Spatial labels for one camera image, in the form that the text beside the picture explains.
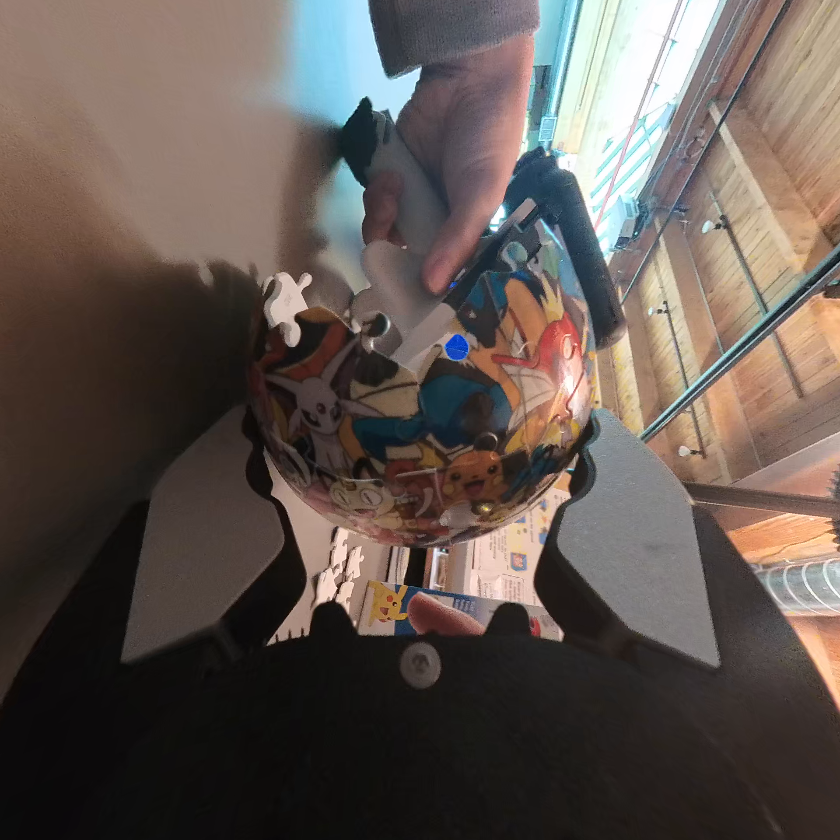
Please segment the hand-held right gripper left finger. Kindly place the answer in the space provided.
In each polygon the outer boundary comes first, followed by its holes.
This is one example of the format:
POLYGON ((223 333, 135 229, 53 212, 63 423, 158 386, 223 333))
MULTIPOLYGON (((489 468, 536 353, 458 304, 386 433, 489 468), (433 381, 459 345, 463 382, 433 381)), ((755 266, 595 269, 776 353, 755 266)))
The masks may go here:
POLYGON ((229 411, 152 491, 122 662, 198 644, 236 659, 268 644, 308 577, 250 411, 229 411))

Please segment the silver ventilation duct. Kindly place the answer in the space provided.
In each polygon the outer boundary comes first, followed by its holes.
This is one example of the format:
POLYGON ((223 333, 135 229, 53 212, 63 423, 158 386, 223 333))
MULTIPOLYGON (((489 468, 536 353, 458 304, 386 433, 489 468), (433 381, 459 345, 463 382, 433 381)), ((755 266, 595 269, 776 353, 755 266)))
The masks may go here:
POLYGON ((786 616, 839 617, 839 559, 760 566, 756 577, 786 616))

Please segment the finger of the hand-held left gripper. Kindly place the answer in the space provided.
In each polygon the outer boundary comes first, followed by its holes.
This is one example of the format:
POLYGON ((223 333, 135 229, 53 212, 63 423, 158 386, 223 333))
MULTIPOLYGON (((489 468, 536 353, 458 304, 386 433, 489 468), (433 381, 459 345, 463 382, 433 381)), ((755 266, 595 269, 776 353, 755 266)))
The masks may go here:
POLYGON ((482 240, 483 255, 535 255, 540 249, 536 223, 540 220, 539 205, 531 198, 524 199, 513 210, 496 233, 482 240))
POLYGON ((399 365, 415 359, 451 332, 475 277, 455 283, 444 297, 426 289, 424 258, 385 240, 367 245, 361 264, 369 286, 360 292, 360 328, 373 351, 399 365))

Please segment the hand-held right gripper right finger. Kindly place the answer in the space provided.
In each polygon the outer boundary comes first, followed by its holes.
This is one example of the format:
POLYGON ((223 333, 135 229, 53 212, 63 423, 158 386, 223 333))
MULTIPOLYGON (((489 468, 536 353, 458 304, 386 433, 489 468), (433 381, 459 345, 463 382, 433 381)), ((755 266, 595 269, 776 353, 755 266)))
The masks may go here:
POLYGON ((643 646, 720 666, 690 498, 604 409, 581 438, 570 499, 553 516, 534 585, 566 644, 618 659, 643 646))

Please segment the printed instruction sheet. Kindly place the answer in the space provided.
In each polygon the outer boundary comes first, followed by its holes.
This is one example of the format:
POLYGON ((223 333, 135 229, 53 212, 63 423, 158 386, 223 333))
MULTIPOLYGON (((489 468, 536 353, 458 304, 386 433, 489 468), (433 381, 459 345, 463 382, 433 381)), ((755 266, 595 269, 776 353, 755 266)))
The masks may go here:
POLYGON ((474 540, 466 559, 466 592, 487 599, 541 604, 534 574, 553 516, 570 493, 552 487, 531 509, 508 525, 474 540))

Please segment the metal bar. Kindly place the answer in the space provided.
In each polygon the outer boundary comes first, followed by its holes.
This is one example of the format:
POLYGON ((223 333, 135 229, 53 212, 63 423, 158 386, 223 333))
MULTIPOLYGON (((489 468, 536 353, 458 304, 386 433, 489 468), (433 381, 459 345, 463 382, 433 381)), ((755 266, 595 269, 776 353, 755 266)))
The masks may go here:
POLYGON ((698 503, 720 508, 744 508, 816 518, 839 519, 839 501, 833 497, 813 497, 738 486, 718 486, 683 482, 689 497, 698 503))

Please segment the colourful cartoon puzzle ball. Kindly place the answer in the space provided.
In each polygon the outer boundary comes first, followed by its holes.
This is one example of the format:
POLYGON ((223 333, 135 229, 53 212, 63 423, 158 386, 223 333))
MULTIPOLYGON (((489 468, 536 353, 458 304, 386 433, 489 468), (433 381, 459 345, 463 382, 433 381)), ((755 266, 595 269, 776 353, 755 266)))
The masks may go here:
POLYGON ((386 545, 449 545, 508 525, 571 462, 594 398, 595 341, 561 245, 502 255, 451 332, 399 365, 361 327, 263 284, 248 403, 291 491, 386 545))

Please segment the cartoon puzzle box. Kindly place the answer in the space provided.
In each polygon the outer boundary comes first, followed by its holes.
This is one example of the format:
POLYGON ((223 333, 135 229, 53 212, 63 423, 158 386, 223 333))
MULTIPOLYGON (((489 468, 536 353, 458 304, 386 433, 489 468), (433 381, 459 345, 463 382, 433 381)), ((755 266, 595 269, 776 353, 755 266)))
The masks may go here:
POLYGON ((408 584, 371 581, 367 584, 358 632, 368 636, 417 636, 407 621, 406 608, 413 596, 424 592, 441 603, 473 616, 486 630, 498 608, 507 603, 490 598, 428 590, 408 584))

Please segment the person's right hand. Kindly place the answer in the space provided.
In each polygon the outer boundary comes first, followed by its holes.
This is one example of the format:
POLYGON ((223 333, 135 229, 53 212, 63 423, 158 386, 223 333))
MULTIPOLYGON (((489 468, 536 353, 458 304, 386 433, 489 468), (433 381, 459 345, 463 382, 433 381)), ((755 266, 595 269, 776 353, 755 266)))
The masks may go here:
POLYGON ((486 631, 473 616, 420 591, 407 604, 406 615, 417 636, 481 636, 486 631))

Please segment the person's left hand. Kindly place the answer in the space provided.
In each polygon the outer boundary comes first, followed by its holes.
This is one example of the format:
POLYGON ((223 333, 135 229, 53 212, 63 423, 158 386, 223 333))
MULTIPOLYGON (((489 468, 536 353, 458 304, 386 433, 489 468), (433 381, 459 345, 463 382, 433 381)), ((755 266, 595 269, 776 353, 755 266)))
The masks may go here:
POLYGON ((534 33, 427 65, 396 128, 448 216, 428 250, 423 283, 442 295, 476 252, 502 203, 526 116, 534 33))

